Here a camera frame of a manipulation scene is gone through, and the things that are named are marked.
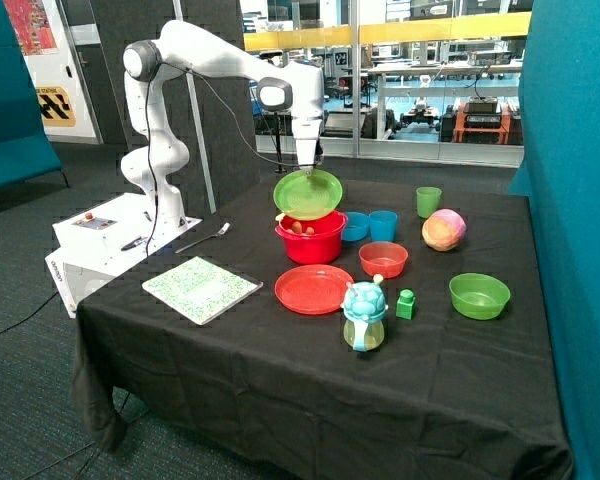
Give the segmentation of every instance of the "pen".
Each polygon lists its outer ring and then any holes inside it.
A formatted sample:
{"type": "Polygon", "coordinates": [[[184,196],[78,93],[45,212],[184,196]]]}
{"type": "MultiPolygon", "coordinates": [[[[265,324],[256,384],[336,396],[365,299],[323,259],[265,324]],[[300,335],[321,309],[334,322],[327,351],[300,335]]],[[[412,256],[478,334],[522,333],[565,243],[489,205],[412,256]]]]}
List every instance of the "pen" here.
{"type": "Polygon", "coordinates": [[[142,243],[144,243],[144,238],[142,237],[138,237],[135,240],[133,240],[132,242],[127,243],[124,247],[122,247],[120,250],[125,252],[127,250],[131,250],[134,247],[137,247],[138,245],[141,245],[142,243]]]}

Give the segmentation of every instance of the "glass wall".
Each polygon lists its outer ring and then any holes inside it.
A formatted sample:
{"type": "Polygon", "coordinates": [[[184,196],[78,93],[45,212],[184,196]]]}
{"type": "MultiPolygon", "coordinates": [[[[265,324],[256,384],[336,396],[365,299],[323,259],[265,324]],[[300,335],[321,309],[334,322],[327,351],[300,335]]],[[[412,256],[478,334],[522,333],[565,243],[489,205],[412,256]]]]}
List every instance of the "glass wall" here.
{"type": "MultiPolygon", "coordinates": [[[[322,68],[325,154],[520,163],[518,85],[532,0],[241,5],[248,51],[322,68]]],[[[254,106],[258,147],[270,150],[277,133],[293,151],[290,120],[272,117],[254,106]]]]}

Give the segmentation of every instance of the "door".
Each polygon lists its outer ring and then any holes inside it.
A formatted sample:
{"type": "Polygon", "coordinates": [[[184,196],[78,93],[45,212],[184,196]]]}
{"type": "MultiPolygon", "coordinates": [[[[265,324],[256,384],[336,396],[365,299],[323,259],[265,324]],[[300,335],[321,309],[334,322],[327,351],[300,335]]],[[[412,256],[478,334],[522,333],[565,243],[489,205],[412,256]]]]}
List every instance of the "door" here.
{"type": "Polygon", "coordinates": [[[101,143],[82,71],[56,0],[3,0],[50,140],[101,143]]]}

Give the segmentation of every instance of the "book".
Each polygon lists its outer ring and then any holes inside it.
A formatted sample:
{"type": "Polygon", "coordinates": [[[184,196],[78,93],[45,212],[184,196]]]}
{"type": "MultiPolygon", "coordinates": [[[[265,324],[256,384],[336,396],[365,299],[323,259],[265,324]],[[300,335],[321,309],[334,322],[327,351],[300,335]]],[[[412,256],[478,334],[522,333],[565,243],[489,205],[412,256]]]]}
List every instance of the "book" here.
{"type": "Polygon", "coordinates": [[[194,257],[142,284],[142,288],[197,325],[204,325],[262,287],[194,257]]]}

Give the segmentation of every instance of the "yellow warning sign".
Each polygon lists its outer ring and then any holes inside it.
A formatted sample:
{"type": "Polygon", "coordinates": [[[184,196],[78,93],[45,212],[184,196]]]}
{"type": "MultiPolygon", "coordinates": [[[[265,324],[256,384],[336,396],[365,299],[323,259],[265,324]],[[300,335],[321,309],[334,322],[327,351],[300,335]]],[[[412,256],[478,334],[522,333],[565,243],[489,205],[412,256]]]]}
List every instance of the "yellow warning sign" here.
{"type": "Polygon", "coordinates": [[[36,88],[36,93],[45,127],[73,127],[76,124],[69,95],[64,88],[40,87],[36,88]]]}

